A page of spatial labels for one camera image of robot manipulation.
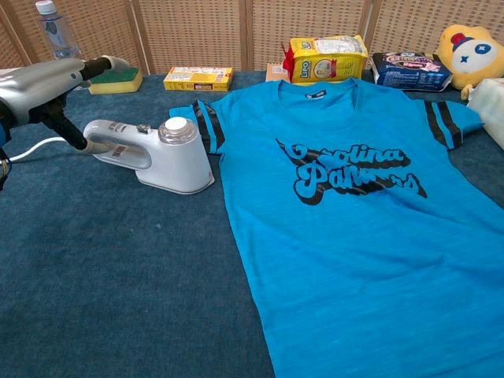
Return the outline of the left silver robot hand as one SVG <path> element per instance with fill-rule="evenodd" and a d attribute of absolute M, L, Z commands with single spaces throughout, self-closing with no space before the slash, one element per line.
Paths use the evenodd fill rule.
<path fill-rule="evenodd" d="M 92 60 L 65 58 L 29 65 L 0 75 L 0 100 L 11 110 L 14 128 L 43 123 L 69 145 L 88 154 L 109 147 L 87 140 L 65 115 L 66 97 L 82 83 L 106 71 L 121 72 L 130 65 L 122 58 L 103 55 Z"/>

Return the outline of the white handheld steam iron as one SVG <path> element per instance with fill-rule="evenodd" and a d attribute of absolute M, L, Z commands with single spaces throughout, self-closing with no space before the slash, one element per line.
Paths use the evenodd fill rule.
<path fill-rule="evenodd" d="M 93 120 L 83 136 L 108 148 L 93 153 L 99 161 L 133 170 L 145 185 L 192 195 L 214 182 L 198 126 L 187 118 L 171 117 L 158 128 Z"/>

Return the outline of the blue printed t-shirt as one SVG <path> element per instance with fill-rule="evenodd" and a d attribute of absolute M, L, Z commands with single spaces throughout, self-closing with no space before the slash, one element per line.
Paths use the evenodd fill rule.
<path fill-rule="evenodd" d="M 220 176 L 276 378 L 504 378 L 504 209 L 479 115 L 359 79 L 173 108 Z"/>

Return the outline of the clear plastic water bottle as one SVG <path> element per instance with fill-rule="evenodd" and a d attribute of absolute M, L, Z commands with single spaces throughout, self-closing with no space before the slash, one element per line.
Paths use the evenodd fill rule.
<path fill-rule="evenodd" d="M 69 23 L 57 10 L 53 0 L 38 0 L 35 7 L 41 16 L 42 27 L 55 59 L 82 58 L 81 49 Z"/>

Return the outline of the green yellow sponge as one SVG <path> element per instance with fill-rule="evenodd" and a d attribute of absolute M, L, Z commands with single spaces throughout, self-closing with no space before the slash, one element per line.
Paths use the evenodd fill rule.
<path fill-rule="evenodd" d="M 104 72 L 89 80 L 92 95 L 114 95 L 136 92 L 143 82 L 142 73 L 133 67 L 121 72 Z"/>

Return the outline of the yellow cardboard snack box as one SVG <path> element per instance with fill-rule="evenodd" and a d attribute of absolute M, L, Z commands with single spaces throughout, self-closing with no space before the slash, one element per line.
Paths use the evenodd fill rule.
<path fill-rule="evenodd" d="M 163 80 L 167 91 L 228 91 L 231 67 L 171 67 Z"/>

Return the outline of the wicker folding screen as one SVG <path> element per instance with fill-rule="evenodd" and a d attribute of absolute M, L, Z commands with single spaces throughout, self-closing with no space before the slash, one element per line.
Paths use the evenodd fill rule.
<path fill-rule="evenodd" d="M 294 37 L 359 35 L 369 53 L 430 53 L 452 24 L 504 44 L 504 0 L 54 0 L 81 54 L 145 74 L 176 65 L 262 70 Z"/>

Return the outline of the dark teal table cover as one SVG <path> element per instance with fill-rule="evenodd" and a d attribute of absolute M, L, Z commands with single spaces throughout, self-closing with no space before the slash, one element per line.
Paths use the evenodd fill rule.
<path fill-rule="evenodd" d="M 0 191 L 0 378 L 274 378 L 220 184 L 190 198 L 65 143 Z"/>

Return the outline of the yellow Lipo snack bag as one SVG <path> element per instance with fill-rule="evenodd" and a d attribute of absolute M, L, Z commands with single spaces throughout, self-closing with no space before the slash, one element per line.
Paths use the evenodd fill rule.
<path fill-rule="evenodd" d="M 291 83 L 308 85 L 361 78 L 368 50 L 361 36 L 292 38 L 284 51 L 283 69 Z"/>

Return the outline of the dark sanitary pad pack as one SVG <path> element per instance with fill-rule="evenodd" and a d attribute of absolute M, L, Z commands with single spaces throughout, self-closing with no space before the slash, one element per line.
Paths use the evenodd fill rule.
<path fill-rule="evenodd" d="M 418 52 L 374 53 L 371 69 L 375 84 L 404 91 L 443 91 L 452 72 L 436 54 Z"/>

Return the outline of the yellow plush toy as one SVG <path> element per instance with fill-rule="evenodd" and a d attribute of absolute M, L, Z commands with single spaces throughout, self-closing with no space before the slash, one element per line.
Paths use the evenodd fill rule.
<path fill-rule="evenodd" d="M 463 101 L 482 80 L 504 76 L 504 46 L 481 26 L 447 27 L 439 37 L 435 54 L 452 73 L 450 84 L 461 92 Z"/>

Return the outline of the cream wrapped tissue pack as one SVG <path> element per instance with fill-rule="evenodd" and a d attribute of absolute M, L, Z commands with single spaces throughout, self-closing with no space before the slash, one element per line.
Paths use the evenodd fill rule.
<path fill-rule="evenodd" d="M 504 150 L 504 77 L 482 80 L 469 92 L 468 107 L 480 115 L 484 130 Z"/>

